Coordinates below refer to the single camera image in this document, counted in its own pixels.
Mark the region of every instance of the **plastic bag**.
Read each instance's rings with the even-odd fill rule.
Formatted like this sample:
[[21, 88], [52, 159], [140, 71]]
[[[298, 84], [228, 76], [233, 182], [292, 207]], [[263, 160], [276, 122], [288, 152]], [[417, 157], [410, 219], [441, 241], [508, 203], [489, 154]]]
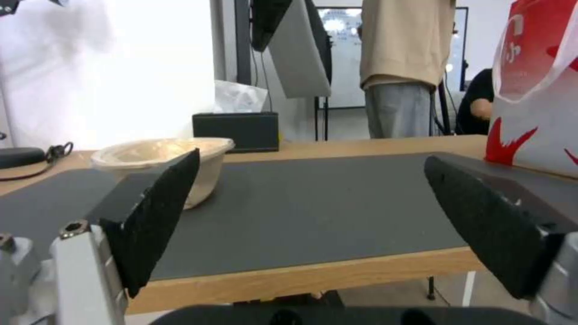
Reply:
[[494, 60], [486, 159], [578, 177], [578, 0], [518, 0]]
[[258, 113], [263, 110], [267, 89], [215, 80], [213, 113]]

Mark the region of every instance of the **table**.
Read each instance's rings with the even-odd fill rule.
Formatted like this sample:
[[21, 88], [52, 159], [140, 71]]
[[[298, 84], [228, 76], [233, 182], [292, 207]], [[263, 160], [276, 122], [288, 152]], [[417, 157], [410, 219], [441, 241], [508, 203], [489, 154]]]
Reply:
[[[285, 143], [279, 152], [230, 154], [227, 164], [312, 158], [383, 156], [448, 152], [481, 159], [484, 136], [388, 139], [354, 142]], [[59, 172], [86, 168], [90, 152], [76, 152], [62, 160], [47, 175], [0, 184], [0, 195], [15, 191]], [[36, 170], [28, 166], [0, 171], [0, 177]], [[323, 290], [344, 289], [428, 276], [483, 269], [468, 247], [430, 250], [393, 256], [362, 258], [294, 267], [259, 269], [231, 274], [152, 281], [132, 300], [128, 313], [180, 308], [194, 304], [219, 304], [259, 298], [288, 296]]]

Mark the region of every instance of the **beige bowl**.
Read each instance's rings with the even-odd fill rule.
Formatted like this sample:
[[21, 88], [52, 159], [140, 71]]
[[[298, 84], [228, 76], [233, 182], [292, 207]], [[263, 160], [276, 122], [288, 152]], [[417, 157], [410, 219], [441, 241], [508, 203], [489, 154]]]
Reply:
[[199, 148], [201, 166], [184, 205], [190, 209], [214, 190], [224, 155], [233, 147], [233, 140], [224, 138], [143, 140], [99, 150], [92, 155], [91, 162], [94, 168], [111, 172], [121, 180], [129, 173], [146, 171]]

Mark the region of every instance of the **person in black shirt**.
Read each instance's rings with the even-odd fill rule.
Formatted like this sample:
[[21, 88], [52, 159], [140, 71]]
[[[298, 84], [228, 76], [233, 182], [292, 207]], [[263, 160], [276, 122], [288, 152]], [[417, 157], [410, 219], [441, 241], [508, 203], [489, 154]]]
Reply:
[[492, 69], [485, 69], [474, 77], [466, 91], [458, 111], [455, 133], [487, 135], [493, 101]]

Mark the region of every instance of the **gray pants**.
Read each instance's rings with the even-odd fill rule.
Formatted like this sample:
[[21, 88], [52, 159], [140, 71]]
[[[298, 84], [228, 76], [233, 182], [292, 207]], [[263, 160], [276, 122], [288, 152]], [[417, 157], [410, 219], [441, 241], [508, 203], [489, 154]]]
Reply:
[[432, 97], [421, 82], [378, 84], [365, 90], [372, 139], [428, 136]]

